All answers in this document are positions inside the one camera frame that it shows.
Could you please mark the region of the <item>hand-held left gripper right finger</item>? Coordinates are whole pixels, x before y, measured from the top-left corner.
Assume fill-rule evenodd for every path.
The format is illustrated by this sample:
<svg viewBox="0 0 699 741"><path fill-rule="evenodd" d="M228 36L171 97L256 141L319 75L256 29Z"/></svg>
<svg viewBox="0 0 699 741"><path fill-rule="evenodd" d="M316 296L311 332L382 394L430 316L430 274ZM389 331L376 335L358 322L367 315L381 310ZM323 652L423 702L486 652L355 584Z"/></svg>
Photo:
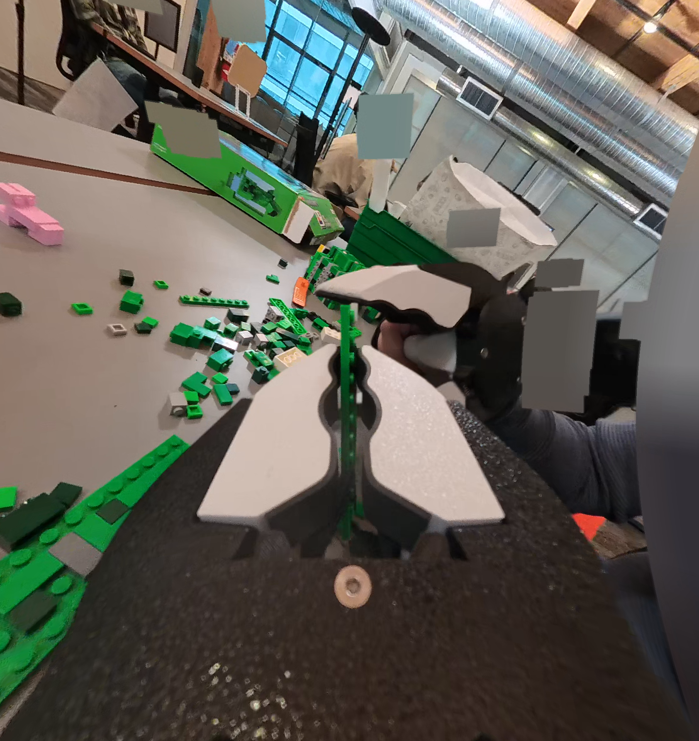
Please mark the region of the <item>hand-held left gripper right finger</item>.
<svg viewBox="0 0 699 741"><path fill-rule="evenodd" d="M374 347L361 349L365 397L375 403L364 511L376 527L501 523L504 511L447 400L426 379Z"/></svg>

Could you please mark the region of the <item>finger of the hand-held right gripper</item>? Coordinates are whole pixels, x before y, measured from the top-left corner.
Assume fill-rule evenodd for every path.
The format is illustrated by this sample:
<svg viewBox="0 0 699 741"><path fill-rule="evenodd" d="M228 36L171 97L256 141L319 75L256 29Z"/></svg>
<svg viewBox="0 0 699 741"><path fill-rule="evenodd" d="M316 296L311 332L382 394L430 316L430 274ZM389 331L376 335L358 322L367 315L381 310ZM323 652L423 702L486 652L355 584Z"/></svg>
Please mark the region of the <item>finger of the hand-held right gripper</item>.
<svg viewBox="0 0 699 741"><path fill-rule="evenodd" d="M456 331L410 335L404 339L404 355L419 369L454 372L457 366Z"/></svg>
<svg viewBox="0 0 699 741"><path fill-rule="evenodd" d="M484 269L469 263L375 265L318 284L316 296L375 308L393 322L452 329L484 299Z"/></svg>

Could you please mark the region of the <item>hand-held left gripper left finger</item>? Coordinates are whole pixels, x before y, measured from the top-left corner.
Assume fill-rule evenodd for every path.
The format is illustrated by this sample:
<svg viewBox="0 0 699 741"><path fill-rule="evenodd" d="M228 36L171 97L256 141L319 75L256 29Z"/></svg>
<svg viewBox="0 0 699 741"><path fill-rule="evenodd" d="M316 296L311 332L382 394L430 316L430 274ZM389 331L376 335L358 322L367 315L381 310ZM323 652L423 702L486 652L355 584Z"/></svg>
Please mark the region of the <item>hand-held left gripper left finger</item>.
<svg viewBox="0 0 699 741"><path fill-rule="evenodd" d="M336 506L338 450L325 402L336 396L338 348L324 346L279 372L246 414L197 509L205 523L322 527Z"/></svg>

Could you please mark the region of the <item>long green studded plate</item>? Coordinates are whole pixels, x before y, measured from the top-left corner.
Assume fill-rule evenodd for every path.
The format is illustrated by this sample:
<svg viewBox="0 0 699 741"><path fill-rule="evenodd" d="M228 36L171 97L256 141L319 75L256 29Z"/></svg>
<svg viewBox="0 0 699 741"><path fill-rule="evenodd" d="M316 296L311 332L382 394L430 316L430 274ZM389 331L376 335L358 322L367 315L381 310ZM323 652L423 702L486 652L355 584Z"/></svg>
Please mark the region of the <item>long green studded plate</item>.
<svg viewBox="0 0 699 741"><path fill-rule="evenodd" d="M343 304L340 312L339 398L340 413L340 477L344 487L345 509L338 524L342 542L350 541L353 521L358 509L358 403L355 377L356 343L355 311Z"/></svg>

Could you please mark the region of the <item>person's right hand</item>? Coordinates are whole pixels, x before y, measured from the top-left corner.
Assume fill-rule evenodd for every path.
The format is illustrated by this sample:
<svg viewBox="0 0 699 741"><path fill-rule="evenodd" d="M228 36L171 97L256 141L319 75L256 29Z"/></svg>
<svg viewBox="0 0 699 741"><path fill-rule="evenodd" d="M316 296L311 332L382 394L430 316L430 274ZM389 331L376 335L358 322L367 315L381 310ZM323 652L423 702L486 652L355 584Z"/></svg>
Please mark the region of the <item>person's right hand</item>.
<svg viewBox="0 0 699 741"><path fill-rule="evenodd" d="M380 352L403 365L410 365L404 350L404 344L407 338L421 333L422 331L417 325L384 320L379 327L376 345Z"/></svg>

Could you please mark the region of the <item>white printed paper bag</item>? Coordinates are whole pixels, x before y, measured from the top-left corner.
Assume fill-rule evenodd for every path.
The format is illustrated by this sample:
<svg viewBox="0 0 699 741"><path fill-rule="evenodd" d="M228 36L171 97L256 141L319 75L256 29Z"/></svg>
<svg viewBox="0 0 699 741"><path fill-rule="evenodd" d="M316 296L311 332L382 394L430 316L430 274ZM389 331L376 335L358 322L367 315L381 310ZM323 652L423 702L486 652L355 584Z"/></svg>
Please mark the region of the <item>white printed paper bag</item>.
<svg viewBox="0 0 699 741"><path fill-rule="evenodd" d="M454 227L447 236L451 213L500 209L494 245L480 242L472 224ZM454 157L441 162L407 204L400 220L459 262L476 264L500 279L524 265L548 257L557 246L551 229L499 182Z"/></svg>

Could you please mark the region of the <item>pile of loose bricks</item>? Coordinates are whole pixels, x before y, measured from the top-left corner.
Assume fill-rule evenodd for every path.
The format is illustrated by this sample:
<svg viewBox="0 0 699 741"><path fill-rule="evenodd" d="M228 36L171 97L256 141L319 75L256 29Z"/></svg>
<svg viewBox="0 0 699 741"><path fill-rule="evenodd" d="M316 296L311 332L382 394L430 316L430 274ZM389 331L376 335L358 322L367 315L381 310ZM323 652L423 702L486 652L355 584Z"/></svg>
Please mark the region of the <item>pile of loose bricks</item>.
<svg viewBox="0 0 699 741"><path fill-rule="evenodd" d="M364 269L352 254L337 246L320 246L312 256L304 277L309 294L336 276ZM252 383L262 385L314 351L314 344L341 339L340 320L328 321L315 310L297 308L292 301L269 298L262 320L250 320L249 309L226 309L224 319L210 317L201 325L178 323L169 333L173 345L206 353L207 372L194 372L169 396L169 413L177 418L200 420L203 403L213 397L218 407L230 406L241 389L230 382L230 370L243 354Z"/></svg>

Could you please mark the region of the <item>green cardboard box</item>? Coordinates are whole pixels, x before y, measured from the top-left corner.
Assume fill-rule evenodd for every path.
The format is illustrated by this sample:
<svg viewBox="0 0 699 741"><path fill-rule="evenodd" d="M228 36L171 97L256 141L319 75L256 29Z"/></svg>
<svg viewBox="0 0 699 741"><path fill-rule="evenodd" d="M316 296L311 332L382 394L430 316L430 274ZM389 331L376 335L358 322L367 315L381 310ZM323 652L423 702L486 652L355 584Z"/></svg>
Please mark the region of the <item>green cardboard box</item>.
<svg viewBox="0 0 699 741"><path fill-rule="evenodd" d="M296 245L323 245L343 233L341 220L328 199L235 137L220 133L219 140L219 158L174 153L161 126L155 125L150 149L178 171Z"/></svg>

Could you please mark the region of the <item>white ceiling vent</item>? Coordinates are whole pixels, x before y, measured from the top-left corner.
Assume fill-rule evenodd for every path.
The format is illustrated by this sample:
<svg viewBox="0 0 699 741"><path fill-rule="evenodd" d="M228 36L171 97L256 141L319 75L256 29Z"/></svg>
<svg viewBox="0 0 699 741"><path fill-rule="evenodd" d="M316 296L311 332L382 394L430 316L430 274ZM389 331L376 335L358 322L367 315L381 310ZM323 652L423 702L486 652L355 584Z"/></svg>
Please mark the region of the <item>white ceiling vent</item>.
<svg viewBox="0 0 699 741"><path fill-rule="evenodd" d="M456 95L456 102L484 120L491 121L504 98L492 89L468 76Z"/></svg>

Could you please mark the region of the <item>grey flat tile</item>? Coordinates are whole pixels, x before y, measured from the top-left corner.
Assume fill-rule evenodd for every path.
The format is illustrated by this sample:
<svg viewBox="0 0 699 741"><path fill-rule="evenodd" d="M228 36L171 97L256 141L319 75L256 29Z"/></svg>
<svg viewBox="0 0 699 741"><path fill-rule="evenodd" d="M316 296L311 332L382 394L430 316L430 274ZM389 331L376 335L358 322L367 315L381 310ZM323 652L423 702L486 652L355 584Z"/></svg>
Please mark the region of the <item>grey flat tile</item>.
<svg viewBox="0 0 699 741"><path fill-rule="evenodd" d="M103 553L76 533L67 533L48 549L48 553L78 576L87 578Z"/></svg>

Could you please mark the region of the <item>long dark green brick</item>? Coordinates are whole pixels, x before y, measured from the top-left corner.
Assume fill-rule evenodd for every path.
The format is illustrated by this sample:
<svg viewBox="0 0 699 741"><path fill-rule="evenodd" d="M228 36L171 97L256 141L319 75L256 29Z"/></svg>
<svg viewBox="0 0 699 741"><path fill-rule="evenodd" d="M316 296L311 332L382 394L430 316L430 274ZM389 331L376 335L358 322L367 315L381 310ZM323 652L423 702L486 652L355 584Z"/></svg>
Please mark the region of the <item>long dark green brick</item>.
<svg viewBox="0 0 699 741"><path fill-rule="evenodd" d="M75 503L83 487L60 482L51 493L41 493L26 500L15 510L0 517L0 548L11 553L31 541Z"/></svg>

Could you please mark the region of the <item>black floor lamp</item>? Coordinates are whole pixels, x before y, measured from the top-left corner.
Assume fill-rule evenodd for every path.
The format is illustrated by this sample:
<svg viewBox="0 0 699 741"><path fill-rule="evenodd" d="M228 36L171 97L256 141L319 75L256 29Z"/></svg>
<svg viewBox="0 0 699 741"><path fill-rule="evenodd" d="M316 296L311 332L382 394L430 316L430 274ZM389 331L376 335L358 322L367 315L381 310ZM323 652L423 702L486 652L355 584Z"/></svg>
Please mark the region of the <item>black floor lamp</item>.
<svg viewBox="0 0 699 741"><path fill-rule="evenodd" d="M380 47L387 47L390 43L390 34L382 23L380 23L373 2L352 1L349 2L349 4L352 8L351 15L354 24L357 26L362 36L361 42L353 58L353 63L346 75L341 92L338 95L336 105L329 117L328 125L316 148L316 161L318 161L319 158L324 155L325 151L327 151L327 147L330 145L329 140L336 135L337 126L341 124L344 112L350 107L350 103L345 101L345 97L353 82L355 70L357 69L359 61L361 60L368 44L373 42Z"/></svg>

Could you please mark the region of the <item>brown background table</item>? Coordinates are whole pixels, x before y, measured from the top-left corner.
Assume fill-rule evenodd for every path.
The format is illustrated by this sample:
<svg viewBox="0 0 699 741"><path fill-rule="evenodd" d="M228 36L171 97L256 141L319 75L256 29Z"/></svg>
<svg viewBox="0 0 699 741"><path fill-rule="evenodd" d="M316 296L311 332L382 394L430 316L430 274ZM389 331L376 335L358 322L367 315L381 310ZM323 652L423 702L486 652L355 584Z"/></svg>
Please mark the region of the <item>brown background table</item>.
<svg viewBox="0 0 699 741"><path fill-rule="evenodd" d="M207 109L213 110L222 116L236 121L238 124L248 128L255 132L259 136L269 139L275 144L280 144L283 147L288 146L288 142L281 139L276 134L273 134L270 130L260 125L250 117L244 115L239 109L223 101L221 98L215 96L215 94L209 92L205 88L195 87L189 79L184 75L175 72L173 69L166 68L160 65L157 61L149 58L146 54L139 51L137 48L132 47L130 44L123 42L114 34L108 33L108 31L101 27L99 24L90 23L91 29L101 36L106 42L113 44L119 51L124 55L127 55L131 59L134 59L139 65L144 67L147 79L155 80L162 86L174 87L181 93L184 93L188 97L196 100L202 106Z"/></svg>

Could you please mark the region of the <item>pink brick figure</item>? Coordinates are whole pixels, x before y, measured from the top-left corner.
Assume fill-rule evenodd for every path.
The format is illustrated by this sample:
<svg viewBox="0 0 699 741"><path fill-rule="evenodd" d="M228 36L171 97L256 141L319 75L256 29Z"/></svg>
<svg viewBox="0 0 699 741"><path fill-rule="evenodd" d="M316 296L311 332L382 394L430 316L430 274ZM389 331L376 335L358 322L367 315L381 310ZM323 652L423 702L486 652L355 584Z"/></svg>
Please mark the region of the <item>pink brick figure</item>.
<svg viewBox="0 0 699 741"><path fill-rule="evenodd" d="M18 183L0 182L0 222L25 228L42 245L63 244L64 229L58 220L39 209L35 194Z"/></svg>

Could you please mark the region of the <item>black office chair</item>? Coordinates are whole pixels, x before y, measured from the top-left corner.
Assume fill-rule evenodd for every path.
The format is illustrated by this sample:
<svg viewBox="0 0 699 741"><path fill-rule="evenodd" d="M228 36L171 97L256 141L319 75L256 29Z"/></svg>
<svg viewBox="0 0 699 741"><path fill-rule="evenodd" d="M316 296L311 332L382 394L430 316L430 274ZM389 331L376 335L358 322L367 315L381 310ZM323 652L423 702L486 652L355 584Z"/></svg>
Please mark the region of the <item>black office chair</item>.
<svg viewBox="0 0 699 741"><path fill-rule="evenodd" d="M64 78L74 82L94 61L100 58L100 42L103 39L87 24L76 18L70 1L59 3L62 27L55 64Z"/></svg>

